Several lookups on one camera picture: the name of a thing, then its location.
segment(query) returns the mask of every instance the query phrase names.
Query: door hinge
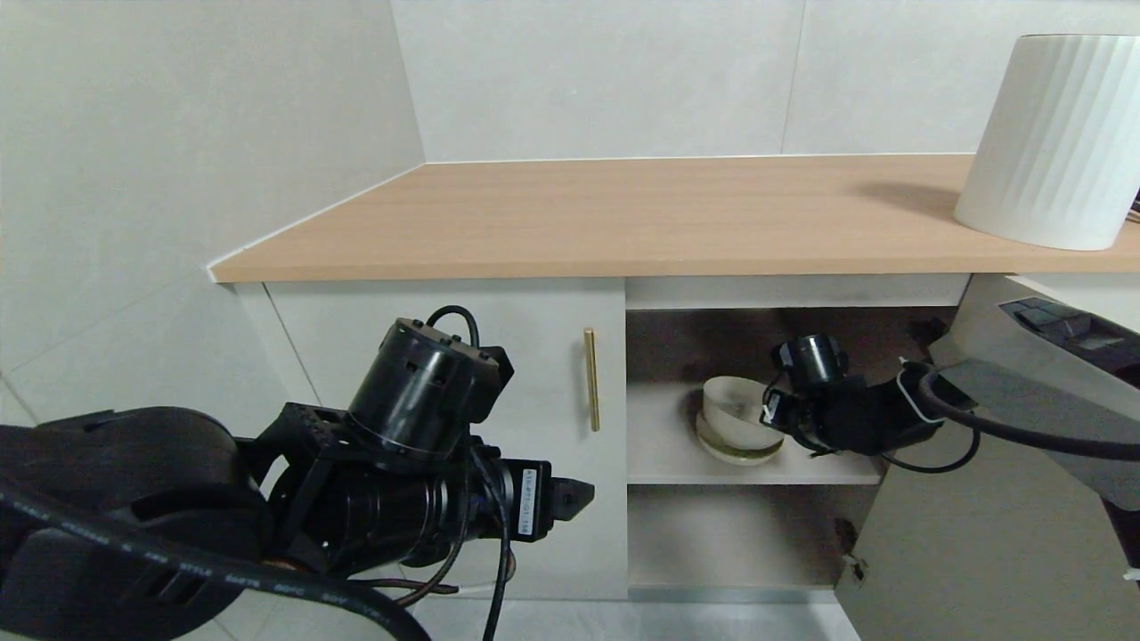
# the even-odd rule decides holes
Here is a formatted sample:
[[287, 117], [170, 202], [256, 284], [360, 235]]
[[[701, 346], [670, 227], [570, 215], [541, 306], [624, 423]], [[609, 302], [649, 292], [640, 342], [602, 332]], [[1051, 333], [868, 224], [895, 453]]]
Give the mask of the door hinge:
[[858, 541], [858, 532], [855, 529], [855, 524], [848, 521], [847, 519], [836, 519], [836, 536], [839, 537], [839, 549], [842, 551], [840, 557], [844, 560], [844, 565], [850, 568], [852, 581], [855, 582], [856, 587], [863, 587], [863, 582], [866, 581], [866, 561], [855, 555], [855, 542]]
[[860, 559], [854, 554], [844, 554], [842, 559], [844, 563], [846, 563], [847, 567], [850, 568], [849, 574], [852, 581], [855, 582], [855, 587], [863, 587], [863, 582], [866, 581], [866, 570], [868, 570], [866, 561]]

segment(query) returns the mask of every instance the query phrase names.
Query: robotic arm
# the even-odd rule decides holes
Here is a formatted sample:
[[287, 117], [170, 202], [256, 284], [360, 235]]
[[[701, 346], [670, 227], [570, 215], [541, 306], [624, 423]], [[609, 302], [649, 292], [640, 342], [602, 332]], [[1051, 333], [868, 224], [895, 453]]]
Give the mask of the robotic arm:
[[[470, 341], [433, 327], [467, 319]], [[470, 433], [511, 380], [458, 307], [398, 319], [347, 411], [286, 404], [256, 439], [177, 407], [0, 425], [0, 627], [46, 640], [174, 639], [245, 589], [316, 600], [426, 639], [404, 611], [441, 582], [465, 541], [500, 538], [487, 636], [510, 544], [544, 538], [594, 487], [546, 461], [503, 459]], [[270, 466], [287, 468], [268, 501]], [[443, 561], [424, 583], [351, 582]], [[394, 602], [373, 587], [413, 592]]]
[[[936, 320], [911, 334], [928, 362], [903, 363], [876, 386], [847, 374], [829, 336], [777, 346], [772, 357], [791, 391], [769, 388], [768, 423], [815, 455], [881, 455], [927, 473], [966, 465], [982, 433], [1043, 449], [1101, 496], [1140, 567], [1140, 334], [1016, 278], [985, 276], [970, 282], [952, 330]], [[967, 412], [978, 405], [1010, 424]], [[915, 468], [887, 454], [929, 439], [945, 420], [974, 429], [959, 461]]]

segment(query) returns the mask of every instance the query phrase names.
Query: white bowl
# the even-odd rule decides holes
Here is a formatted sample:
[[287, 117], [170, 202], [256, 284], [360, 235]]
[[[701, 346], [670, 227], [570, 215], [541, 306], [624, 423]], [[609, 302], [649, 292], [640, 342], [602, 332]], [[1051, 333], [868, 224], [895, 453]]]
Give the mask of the white bowl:
[[736, 376], [705, 382], [702, 413], [711, 432], [735, 449], [767, 449], [783, 441], [783, 432], [760, 424], [764, 384]]
[[712, 433], [708, 421], [701, 414], [697, 415], [697, 440], [700, 441], [705, 452], [711, 454], [714, 459], [742, 468], [751, 468], [768, 462], [780, 452], [780, 446], [783, 445], [781, 440], [766, 449], [736, 449], [726, 445], [720, 440], [720, 437]]

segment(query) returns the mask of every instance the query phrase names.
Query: cabinet door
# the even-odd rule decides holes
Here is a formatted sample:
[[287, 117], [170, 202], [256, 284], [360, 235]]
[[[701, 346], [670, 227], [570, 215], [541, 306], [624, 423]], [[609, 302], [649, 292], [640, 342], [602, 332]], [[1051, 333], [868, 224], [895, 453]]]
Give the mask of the cabinet door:
[[[445, 305], [469, 308], [484, 344], [502, 346], [515, 376], [473, 431], [506, 457], [549, 461], [554, 474], [595, 486], [594, 502], [538, 543], [513, 546], [513, 598], [626, 598], [625, 290], [620, 279], [269, 284], [320, 403], [347, 407], [389, 325]], [[438, 326], [466, 336], [463, 319]], [[601, 430], [591, 429], [583, 332], [596, 335]], [[495, 579], [497, 541], [464, 545], [447, 583]], [[434, 568], [406, 569], [426, 578]]]
[[[1140, 327], [1134, 275], [1020, 281]], [[947, 424], [898, 457], [946, 463], [968, 443], [968, 430]], [[1140, 630], [1140, 592], [1122, 578], [1127, 561], [1097, 493], [1045, 453], [995, 438], [956, 472], [890, 469], [854, 555], [862, 571], [847, 568], [836, 594], [864, 641], [1134, 639]]]

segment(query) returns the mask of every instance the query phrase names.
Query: ribbed lamp shade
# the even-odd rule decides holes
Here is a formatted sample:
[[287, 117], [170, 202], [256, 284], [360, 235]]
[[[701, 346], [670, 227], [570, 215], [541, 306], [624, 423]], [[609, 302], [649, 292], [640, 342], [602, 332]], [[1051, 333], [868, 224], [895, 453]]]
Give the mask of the ribbed lamp shade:
[[1140, 36], [1017, 41], [954, 217], [1023, 243], [1104, 250], [1140, 189]]

